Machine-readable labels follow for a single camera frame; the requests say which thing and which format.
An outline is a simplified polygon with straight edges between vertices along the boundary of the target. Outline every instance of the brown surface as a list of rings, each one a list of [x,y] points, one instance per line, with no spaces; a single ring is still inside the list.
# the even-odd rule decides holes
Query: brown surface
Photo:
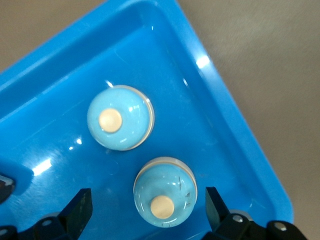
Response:
[[[0,70],[102,0],[0,0]],[[294,205],[320,236],[320,1],[179,0]]]

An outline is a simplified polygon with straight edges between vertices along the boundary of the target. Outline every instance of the light blue bowl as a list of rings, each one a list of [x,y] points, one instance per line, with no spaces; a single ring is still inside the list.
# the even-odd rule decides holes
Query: light blue bowl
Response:
[[[190,216],[198,190],[187,165],[172,157],[158,157],[141,169],[133,194],[136,209],[148,223],[170,228]]]
[[[115,132],[105,131],[99,123],[103,111],[117,111],[122,119]],[[125,151],[136,148],[150,135],[154,125],[154,110],[150,100],[137,89],[117,85],[99,93],[91,102],[87,113],[91,135],[102,146]]]

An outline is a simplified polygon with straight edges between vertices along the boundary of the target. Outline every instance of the screw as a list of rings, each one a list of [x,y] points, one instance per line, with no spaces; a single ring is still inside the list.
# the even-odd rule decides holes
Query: screw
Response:
[[[281,231],[286,231],[287,230],[286,225],[284,225],[282,222],[278,222],[277,221],[277,222],[274,223],[274,226],[277,229],[281,230]]]
[[[8,230],[6,228],[0,230],[0,236],[6,235]]]
[[[235,220],[237,223],[242,223],[244,221],[240,215],[234,215],[232,219]]]
[[[44,220],[43,222],[42,222],[42,226],[48,226],[48,225],[50,225],[52,223],[52,221],[50,220],[50,219],[48,219],[48,220]]]

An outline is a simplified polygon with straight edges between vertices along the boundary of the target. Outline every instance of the silver screw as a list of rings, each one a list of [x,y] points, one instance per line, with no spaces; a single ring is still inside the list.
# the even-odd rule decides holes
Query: silver screw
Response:
[[[235,220],[237,223],[242,223],[244,221],[240,215],[234,215],[232,219]]]
[[[7,229],[5,229],[5,228],[4,228],[4,229],[1,229],[1,230],[0,230],[0,236],[6,235],[7,232],[8,232]]]
[[[43,221],[42,222],[42,226],[48,226],[48,225],[50,225],[52,223],[52,221],[50,220],[50,219],[48,219],[48,220],[45,220],[45,221]]]
[[[278,222],[277,221],[277,222],[274,223],[274,226],[277,229],[281,230],[281,231],[286,231],[287,230],[286,225],[284,225],[282,222]]]

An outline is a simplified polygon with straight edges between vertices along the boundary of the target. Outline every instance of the blue tray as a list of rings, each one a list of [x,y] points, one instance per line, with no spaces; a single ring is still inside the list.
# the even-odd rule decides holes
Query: blue tray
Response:
[[[145,93],[150,137],[125,152],[90,135],[89,104],[108,85]],[[205,187],[261,225],[293,221],[290,200],[186,17],[173,0],[110,0],[0,76],[0,172],[14,194],[0,225],[24,230],[92,188],[80,239],[200,239],[210,230]],[[133,183],[149,160],[170,156],[193,170],[198,201],[183,224],[156,228],[137,212]]]

